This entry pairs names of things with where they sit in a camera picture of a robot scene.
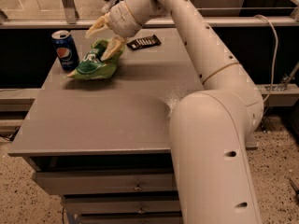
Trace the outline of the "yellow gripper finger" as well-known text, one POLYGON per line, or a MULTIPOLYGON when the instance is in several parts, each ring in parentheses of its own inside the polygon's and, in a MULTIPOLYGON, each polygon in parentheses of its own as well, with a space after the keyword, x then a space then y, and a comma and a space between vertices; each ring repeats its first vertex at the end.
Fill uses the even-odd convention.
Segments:
POLYGON ((95 23, 86 32, 85 37, 91 38, 92 36, 95 36, 109 28, 109 14, 106 13, 95 21, 95 23))
POLYGON ((101 60, 105 61, 110 59, 125 46, 126 41, 126 38, 120 36, 114 36, 112 39, 110 39, 108 41, 107 48, 101 57, 101 60))

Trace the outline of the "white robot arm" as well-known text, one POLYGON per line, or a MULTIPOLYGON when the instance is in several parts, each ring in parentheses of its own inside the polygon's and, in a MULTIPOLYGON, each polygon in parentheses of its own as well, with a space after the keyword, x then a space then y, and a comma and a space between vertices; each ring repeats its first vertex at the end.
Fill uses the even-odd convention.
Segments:
POLYGON ((170 149, 184 224, 263 224, 245 144, 263 116, 263 98, 243 66, 190 0, 124 0, 96 20, 87 36, 111 29, 104 53, 152 18, 168 12, 201 91, 183 98, 170 119, 170 149))

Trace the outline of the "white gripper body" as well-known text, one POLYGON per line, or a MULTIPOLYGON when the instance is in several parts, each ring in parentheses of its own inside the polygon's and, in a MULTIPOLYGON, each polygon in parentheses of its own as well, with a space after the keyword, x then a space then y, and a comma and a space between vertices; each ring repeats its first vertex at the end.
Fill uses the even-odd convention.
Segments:
POLYGON ((135 36, 142 28, 124 1, 119 2, 109 11, 108 18, 110 29, 124 38, 135 36))

